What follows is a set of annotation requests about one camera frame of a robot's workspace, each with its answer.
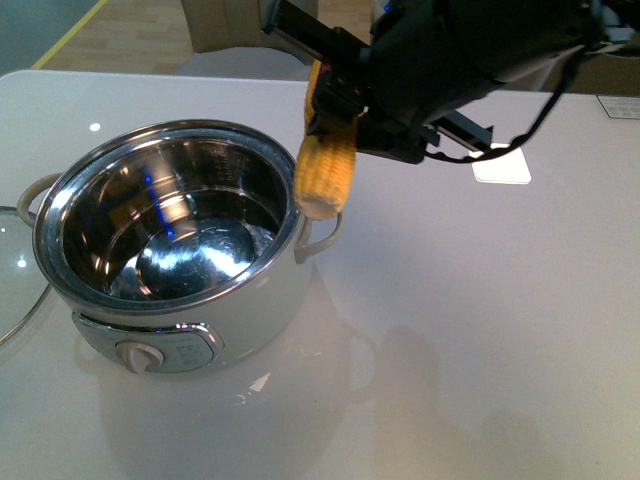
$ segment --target glass lid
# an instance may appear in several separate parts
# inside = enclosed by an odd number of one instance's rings
[[[32,232],[12,207],[0,207],[0,354],[49,292],[33,255]]]

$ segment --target pot handle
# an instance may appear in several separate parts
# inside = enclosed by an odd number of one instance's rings
[[[336,218],[336,226],[333,229],[333,232],[331,232],[331,234],[327,238],[324,238],[315,243],[307,243],[307,241],[309,240],[309,235],[311,235],[312,223],[313,220],[305,217],[304,226],[302,227],[302,233],[300,234],[298,243],[296,243],[296,247],[293,250],[294,257],[298,265],[303,264],[309,257],[323,252],[331,245],[333,245],[333,242],[336,241],[338,235],[340,234],[340,230],[342,230],[342,212],[338,214]]]
[[[53,173],[51,175],[47,175],[44,178],[41,178],[40,180],[36,180],[29,187],[27,187],[24,193],[20,196],[18,205],[16,206],[16,210],[18,210],[18,216],[29,227],[33,228],[33,225],[35,224],[33,215],[29,214],[29,207],[36,199],[36,197],[48,188],[51,188],[51,186],[56,182],[58,178],[60,178],[60,174]]]

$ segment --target label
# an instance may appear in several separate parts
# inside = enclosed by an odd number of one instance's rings
[[[598,95],[598,100],[611,118],[640,120],[640,98],[638,97]]]

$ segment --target wooden floor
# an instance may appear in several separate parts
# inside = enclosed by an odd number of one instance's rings
[[[319,19],[368,41],[372,0],[320,0]],[[192,55],[180,0],[107,0],[42,68],[170,74]]]

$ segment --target floor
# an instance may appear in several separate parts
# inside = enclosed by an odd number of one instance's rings
[[[0,74],[30,68],[96,1],[0,0]]]
[[[319,19],[368,41],[372,0],[320,0]],[[107,0],[42,68],[175,72],[192,55],[180,0]]]

